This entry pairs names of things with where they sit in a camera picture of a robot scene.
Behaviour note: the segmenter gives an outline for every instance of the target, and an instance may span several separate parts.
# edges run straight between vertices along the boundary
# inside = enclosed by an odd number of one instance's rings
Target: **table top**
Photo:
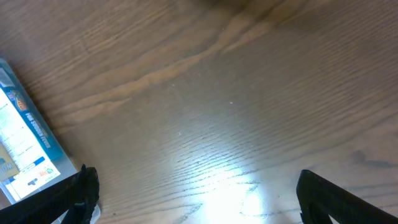
[[[98,223],[300,223],[310,169],[398,215],[398,3],[1,1],[0,57]]]

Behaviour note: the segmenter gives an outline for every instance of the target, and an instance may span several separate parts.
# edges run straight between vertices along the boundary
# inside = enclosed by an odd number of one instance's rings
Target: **blue package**
[[[63,155],[55,136],[33,104],[8,63],[0,59],[0,88],[7,95],[21,118],[32,131],[50,160]]]

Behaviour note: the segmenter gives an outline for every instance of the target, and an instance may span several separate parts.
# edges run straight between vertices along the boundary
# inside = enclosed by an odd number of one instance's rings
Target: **blue label stripe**
[[[34,161],[32,164],[35,164],[35,166],[37,166],[37,165],[39,165],[40,163],[42,163],[43,161],[44,161],[44,157],[42,156],[42,157],[36,159],[36,161]],[[14,178],[14,177],[10,177],[10,178],[8,178],[8,180],[9,180],[10,183],[11,183],[12,181],[15,180],[15,178]]]

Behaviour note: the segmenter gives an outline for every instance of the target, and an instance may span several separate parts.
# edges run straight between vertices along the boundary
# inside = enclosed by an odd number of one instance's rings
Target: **wooden table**
[[[0,56],[98,223],[300,223],[310,169],[398,215],[398,2],[6,1]]]

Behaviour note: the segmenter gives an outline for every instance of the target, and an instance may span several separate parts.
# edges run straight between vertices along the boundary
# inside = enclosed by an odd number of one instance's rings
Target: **tan package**
[[[4,146],[0,143],[0,180],[13,177],[19,173],[17,166],[12,161]]]

